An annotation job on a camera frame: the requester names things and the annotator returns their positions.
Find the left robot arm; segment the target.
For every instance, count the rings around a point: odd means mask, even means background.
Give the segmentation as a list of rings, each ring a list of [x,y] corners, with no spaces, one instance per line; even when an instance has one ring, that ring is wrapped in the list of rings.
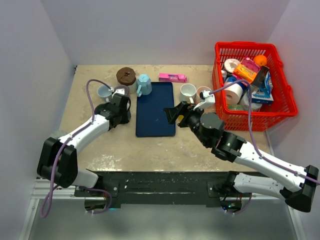
[[[41,150],[37,174],[62,188],[85,187],[92,196],[99,196],[104,184],[96,173],[78,168],[78,154],[100,135],[129,123],[130,107],[129,97],[115,93],[110,102],[98,105],[93,117],[74,131],[47,138]]]

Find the grey mug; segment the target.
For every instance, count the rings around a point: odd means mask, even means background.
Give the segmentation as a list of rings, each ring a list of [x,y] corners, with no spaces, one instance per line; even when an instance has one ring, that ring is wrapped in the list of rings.
[[[106,85],[101,85],[97,89],[98,96],[101,97],[102,99],[104,99],[106,103],[111,101],[113,92],[114,92],[114,88],[108,87]]]

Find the mauve wavy mug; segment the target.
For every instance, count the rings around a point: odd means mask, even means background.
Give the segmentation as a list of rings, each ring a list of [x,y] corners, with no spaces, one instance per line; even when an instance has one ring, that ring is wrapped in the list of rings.
[[[114,93],[130,98],[130,89],[126,85],[123,85],[123,84],[116,86],[114,88]]]

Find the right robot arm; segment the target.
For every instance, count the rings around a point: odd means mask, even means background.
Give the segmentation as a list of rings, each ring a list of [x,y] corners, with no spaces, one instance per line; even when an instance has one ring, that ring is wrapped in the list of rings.
[[[223,183],[223,192],[230,197],[237,193],[261,194],[283,200],[300,212],[309,213],[319,184],[319,170],[285,162],[259,150],[252,141],[225,130],[225,123],[215,113],[207,112],[195,104],[180,102],[166,107],[164,112],[169,124],[181,117],[178,126],[189,128],[205,148],[217,158],[243,165],[263,176],[230,173]]]

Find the pink mug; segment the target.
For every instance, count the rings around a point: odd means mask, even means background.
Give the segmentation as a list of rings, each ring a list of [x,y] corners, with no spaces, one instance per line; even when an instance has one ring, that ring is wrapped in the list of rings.
[[[196,90],[196,100],[197,101],[201,101],[200,93],[203,93],[204,91],[211,92],[212,89],[209,88],[208,86],[200,86],[200,87],[198,87],[197,90]]]

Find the small light blue mug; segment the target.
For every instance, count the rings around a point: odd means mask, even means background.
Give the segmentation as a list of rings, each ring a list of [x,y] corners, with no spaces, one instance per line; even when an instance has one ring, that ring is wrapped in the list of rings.
[[[151,79],[147,74],[141,74],[137,79],[137,91],[138,97],[149,95],[152,92]]]

